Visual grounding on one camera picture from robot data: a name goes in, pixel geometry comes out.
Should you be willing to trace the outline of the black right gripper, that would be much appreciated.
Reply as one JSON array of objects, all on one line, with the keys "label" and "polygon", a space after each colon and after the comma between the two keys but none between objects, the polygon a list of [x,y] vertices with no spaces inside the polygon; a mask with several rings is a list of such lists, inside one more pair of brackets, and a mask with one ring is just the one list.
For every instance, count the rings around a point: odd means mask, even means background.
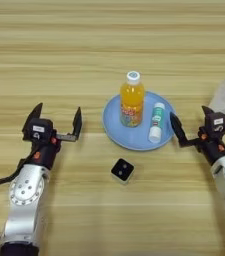
[{"label": "black right gripper", "polygon": [[[205,116],[214,113],[207,106],[203,106],[202,110]],[[225,143],[223,142],[225,130],[212,131],[205,126],[201,126],[198,131],[198,137],[188,140],[179,118],[173,112],[170,113],[170,122],[179,145],[184,147],[195,146],[197,151],[205,156],[210,165],[213,165],[217,160],[225,156]]]}]

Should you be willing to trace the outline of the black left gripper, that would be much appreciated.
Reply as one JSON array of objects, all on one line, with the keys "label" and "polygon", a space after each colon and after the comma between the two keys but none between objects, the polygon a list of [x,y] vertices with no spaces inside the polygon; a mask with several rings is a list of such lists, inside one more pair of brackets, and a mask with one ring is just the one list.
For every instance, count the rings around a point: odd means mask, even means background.
[{"label": "black left gripper", "polygon": [[[39,103],[34,107],[32,112],[28,115],[22,131],[27,129],[29,122],[33,118],[39,118],[42,111],[42,103]],[[82,128],[82,113],[81,108],[78,108],[73,120],[73,133],[72,134],[53,134],[47,141],[35,141],[32,143],[32,149],[34,150],[33,156],[30,158],[30,163],[38,166],[43,166],[48,170],[51,170],[55,161],[57,153],[60,151],[61,142],[76,142],[79,138]]]}]

